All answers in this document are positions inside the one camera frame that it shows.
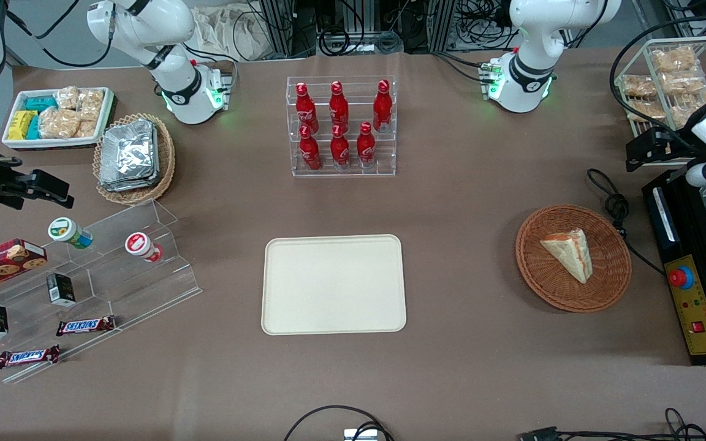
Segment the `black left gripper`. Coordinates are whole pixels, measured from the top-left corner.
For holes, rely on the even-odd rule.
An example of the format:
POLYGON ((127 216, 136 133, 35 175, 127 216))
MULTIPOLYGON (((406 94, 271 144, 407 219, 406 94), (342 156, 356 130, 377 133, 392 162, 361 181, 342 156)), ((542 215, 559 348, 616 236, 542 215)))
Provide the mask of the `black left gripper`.
POLYGON ((687 167, 697 165, 698 148, 692 137, 685 128, 672 131, 651 127, 626 143, 626 170, 630 173, 644 165, 672 165, 681 160, 687 167))

